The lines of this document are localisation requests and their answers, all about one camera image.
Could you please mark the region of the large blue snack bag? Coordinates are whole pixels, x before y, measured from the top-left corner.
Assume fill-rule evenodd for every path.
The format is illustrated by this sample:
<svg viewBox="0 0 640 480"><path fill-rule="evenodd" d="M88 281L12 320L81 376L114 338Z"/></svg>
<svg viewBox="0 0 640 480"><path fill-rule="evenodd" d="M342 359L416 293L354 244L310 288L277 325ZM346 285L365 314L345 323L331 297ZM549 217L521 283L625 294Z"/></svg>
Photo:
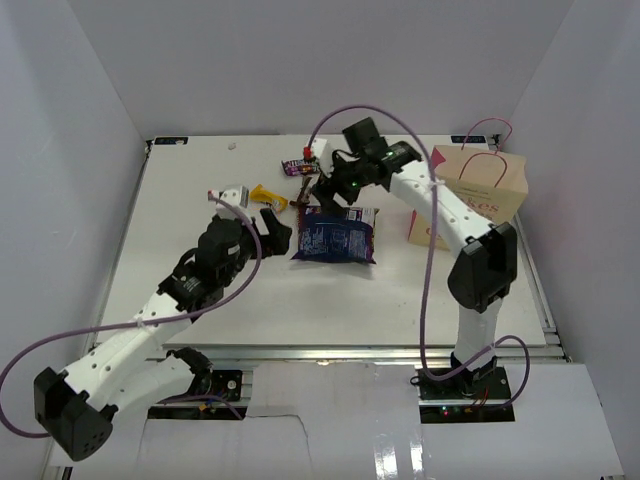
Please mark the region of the large blue snack bag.
<svg viewBox="0 0 640 480"><path fill-rule="evenodd" d="M345 215L325 215L319 206L298 211L297 251L292 260L375 264L378 208L349 207Z"/></svg>

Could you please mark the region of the beige paper cakes bag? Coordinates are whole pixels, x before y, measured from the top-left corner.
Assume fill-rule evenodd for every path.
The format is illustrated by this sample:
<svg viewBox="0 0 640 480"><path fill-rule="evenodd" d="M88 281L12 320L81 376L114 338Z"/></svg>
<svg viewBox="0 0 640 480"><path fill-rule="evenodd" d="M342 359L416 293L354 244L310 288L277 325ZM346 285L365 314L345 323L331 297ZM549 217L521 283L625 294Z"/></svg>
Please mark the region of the beige paper cakes bag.
<svg viewBox="0 0 640 480"><path fill-rule="evenodd" d="M434 147L436 175L471 210L494 224L510 221L528 195L527 159L500 148L484 150L471 136Z"/></svg>

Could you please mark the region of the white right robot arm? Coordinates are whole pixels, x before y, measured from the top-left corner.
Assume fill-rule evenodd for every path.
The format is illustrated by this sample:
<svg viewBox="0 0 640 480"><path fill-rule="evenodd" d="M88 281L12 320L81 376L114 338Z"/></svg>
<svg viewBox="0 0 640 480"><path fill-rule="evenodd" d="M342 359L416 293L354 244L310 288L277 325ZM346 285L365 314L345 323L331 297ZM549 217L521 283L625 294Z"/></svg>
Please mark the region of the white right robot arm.
<svg viewBox="0 0 640 480"><path fill-rule="evenodd" d="M328 141L311 137L303 149L320 177L312 188L322 210L342 214L367 186L380 186L431 224L454 258L448 289L459 306L458 336L451 369L431 381L451 380L453 390L472 399L488 385L496 367L495 332L503 299L517 277L517 233L504 222L496 225L473 211L430 168L427 151L405 141L390 144L374 121L365 118L343 132L353 155L348 161Z"/></svg>

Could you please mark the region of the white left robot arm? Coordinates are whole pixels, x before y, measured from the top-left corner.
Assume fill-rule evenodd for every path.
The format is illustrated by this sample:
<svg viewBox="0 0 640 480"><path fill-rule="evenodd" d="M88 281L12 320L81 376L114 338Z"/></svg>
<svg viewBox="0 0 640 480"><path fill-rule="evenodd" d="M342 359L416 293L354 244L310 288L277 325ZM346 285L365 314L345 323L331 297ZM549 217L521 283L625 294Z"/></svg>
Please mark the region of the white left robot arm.
<svg viewBox="0 0 640 480"><path fill-rule="evenodd" d="M265 234L239 210L228 218L215 215L130 321L61 371L46 368L36 376L36 420L71 461L95 454L127 409L182 395L199 399L209 392L210 363L194 349L171 350L160 362L150 357L222 305L225 289L247 262L287 253L291 228L268 208L260 215Z"/></svg>

